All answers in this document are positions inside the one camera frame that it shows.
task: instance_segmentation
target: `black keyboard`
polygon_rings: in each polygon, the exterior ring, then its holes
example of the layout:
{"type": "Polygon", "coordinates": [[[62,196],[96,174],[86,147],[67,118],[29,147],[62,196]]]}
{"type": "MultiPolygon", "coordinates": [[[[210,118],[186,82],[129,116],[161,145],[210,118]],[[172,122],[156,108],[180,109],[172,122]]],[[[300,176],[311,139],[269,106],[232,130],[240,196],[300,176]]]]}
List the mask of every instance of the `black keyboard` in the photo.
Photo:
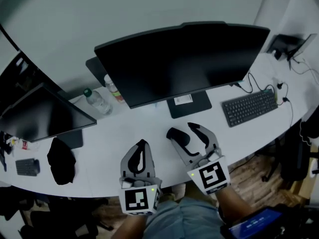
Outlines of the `black keyboard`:
{"type": "Polygon", "coordinates": [[[260,91],[222,103],[230,127],[247,122],[278,107],[272,90],[260,91]]]}
{"type": "Polygon", "coordinates": [[[40,172],[39,160],[34,158],[17,160],[15,166],[18,175],[36,176],[40,172]]]}

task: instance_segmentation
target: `bottle cap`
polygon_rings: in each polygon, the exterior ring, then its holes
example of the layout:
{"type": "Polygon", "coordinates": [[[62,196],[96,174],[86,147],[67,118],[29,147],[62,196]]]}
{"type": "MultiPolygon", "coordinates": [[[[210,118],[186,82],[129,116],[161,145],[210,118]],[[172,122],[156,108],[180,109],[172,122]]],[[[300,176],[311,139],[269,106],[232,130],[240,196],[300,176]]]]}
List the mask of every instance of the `bottle cap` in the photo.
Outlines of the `bottle cap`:
{"type": "Polygon", "coordinates": [[[88,98],[92,95],[92,90],[90,90],[89,88],[84,90],[84,95],[88,98]]]}
{"type": "Polygon", "coordinates": [[[111,83],[112,82],[112,80],[111,80],[111,78],[110,78],[110,76],[108,74],[104,77],[104,81],[106,83],[111,83]]]}

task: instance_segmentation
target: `black monitor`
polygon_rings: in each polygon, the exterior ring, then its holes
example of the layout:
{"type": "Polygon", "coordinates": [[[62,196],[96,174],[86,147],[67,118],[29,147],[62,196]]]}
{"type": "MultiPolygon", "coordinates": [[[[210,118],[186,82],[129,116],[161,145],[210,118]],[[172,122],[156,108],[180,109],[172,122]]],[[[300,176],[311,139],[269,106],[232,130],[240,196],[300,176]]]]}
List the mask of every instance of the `black monitor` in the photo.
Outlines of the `black monitor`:
{"type": "Polygon", "coordinates": [[[0,130],[29,142],[96,125],[96,120],[40,84],[0,117],[0,130]]]}
{"type": "Polygon", "coordinates": [[[224,22],[184,23],[105,43],[95,53],[126,103],[136,108],[187,94],[206,95],[207,89],[242,80],[269,32],[224,22]]]}

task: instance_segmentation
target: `black cloth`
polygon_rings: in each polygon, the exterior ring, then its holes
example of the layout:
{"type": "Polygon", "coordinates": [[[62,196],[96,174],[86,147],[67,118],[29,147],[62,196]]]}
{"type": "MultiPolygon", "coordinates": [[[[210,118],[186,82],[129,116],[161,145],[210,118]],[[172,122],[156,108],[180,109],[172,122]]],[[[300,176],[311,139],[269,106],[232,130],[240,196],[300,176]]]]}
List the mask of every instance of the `black cloth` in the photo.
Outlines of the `black cloth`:
{"type": "Polygon", "coordinates": [[[64,142],[58,138],[53,139],[47,158],[54,180],[58,185],[73,182],[76,160],[73,152],[64,142]]]}

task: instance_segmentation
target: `sticker on monitor stand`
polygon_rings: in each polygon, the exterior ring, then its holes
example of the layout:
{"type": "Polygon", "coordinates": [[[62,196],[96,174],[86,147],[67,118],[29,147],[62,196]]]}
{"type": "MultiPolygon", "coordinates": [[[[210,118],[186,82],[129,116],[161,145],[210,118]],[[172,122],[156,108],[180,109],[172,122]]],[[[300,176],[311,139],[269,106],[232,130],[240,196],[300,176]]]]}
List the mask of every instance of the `sticker on monitor stand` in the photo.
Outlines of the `sticker on monitor stand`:
{"type": "Polygon", "coordinates": [[[193,102],[193,98],[191,98],[191,95],[181,96],[178,98],[174,98],[175,105],[183,105],[193,102]]]}

